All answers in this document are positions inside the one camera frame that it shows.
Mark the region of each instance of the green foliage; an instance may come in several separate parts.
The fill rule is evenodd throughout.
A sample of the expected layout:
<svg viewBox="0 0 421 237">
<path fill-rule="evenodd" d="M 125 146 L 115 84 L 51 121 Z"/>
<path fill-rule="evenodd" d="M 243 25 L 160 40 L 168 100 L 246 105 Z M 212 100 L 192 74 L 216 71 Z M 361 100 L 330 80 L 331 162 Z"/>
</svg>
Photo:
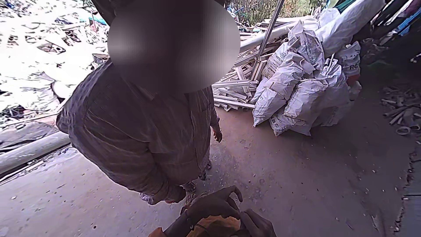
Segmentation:
<svg viewBox="0 0 421 237">
<path fill-rule="evenodd" d="M 323 2 L 324 0 L 285 0 L 279 17 L 308 15 L 312 9 L 320 6 Z M 232 0 L 231 3 L 234 9 L 244 7 L 237 12 L 240 22 L 255 25 L 263 19 L 272 17 L 277 0 Z"/>
</svg>

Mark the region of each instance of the bracelet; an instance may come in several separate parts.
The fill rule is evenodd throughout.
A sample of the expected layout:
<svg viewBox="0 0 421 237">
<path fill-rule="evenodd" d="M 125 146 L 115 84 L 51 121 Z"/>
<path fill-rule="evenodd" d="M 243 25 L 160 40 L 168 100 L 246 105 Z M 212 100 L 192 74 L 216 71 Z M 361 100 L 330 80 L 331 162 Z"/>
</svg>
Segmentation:
<svg viewBox="0 0 421 237">
<path fill-rule="evenodd" d="M 184 214 L 186 214 L 186 221 L 189 224 L 190 230 L 194 230 L 195 226 L 192 223 L 192 220 L 190 219 L 189 215 L 187 215 L 187 210 L 184 212 Z"/>
<path fill-rule="evenodd" d="M 213 129 L 213 128 L 212 128 Z M 214 130 L 214 132 L 216 132 L 215 130 Z M 222 132 L 222 128 L 221 127 L 219 127 L 219 132 Z"/>
</svg>

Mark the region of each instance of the concrete floor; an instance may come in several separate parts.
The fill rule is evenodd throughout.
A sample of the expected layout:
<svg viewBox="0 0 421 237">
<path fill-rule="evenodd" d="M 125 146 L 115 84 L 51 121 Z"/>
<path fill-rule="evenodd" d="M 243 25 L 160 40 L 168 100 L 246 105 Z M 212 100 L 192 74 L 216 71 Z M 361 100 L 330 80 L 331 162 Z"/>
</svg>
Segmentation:
<svg viewBox="0 0 421 237">
<path fill-rule="evenodd" d="M 237 185 L 245 199 L 240 209 L 272 221 L 278 237 L 392 236 L 415 143 L 381 116 L 382 85 L 371 78 L 362 85 L 351 114 L 314 128 L 312 137 L 275 137 L 268 122 L 251 127 L 251 111 L 217 108 L 224 140 L 211 142 L 213 169 L 210 180 L 196 181 L 198 192 Z M 72 148 L 0 186 L 0 236 L 144 237 L 168 227 L 180 209 L 148 206 Z"/>
</svg>

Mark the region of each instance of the striped shirt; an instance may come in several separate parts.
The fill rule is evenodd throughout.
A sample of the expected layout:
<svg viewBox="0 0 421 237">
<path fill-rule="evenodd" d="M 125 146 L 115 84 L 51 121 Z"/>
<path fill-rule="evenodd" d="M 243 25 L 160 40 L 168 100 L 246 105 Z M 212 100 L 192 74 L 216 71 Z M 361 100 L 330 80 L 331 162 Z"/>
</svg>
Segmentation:
<svg viewBox="0 0 421 237">
<path fill-rule="evenodd" d="M 79 84 L 57 118 L 73 146 L 114 182 L 156 200 L 201 175 L 211 127 L 219 128 L 212 88 L 151 94 L 111 60 Z"/>
</svg>

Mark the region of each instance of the dirt floor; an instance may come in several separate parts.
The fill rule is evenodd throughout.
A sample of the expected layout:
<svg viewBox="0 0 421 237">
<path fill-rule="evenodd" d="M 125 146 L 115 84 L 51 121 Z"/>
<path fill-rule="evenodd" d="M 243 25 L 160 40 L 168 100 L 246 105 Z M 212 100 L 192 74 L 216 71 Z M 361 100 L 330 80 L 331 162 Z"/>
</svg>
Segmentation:
<svg viewBox="0 0 421 237">
<path fill-rule="evenodd" d="M 251 127 L 251 111 L 217 108 L 224 140 L 211 142 L 210 180 L 196 181 L 197 192 L 237 185 L 240 209 L 272 221 L 278 237 L 392 236 L 416 144 L 382 117 L 383 84 L 374 78 L 361 80 L 348 117 L 314 128 L 312 137 L 275 137 L 268 122 Z M 148 206 L 71 148 L 0 186 L 0 236 L 144 237 L 168 227 L 180 209 Z"/>
</svg>

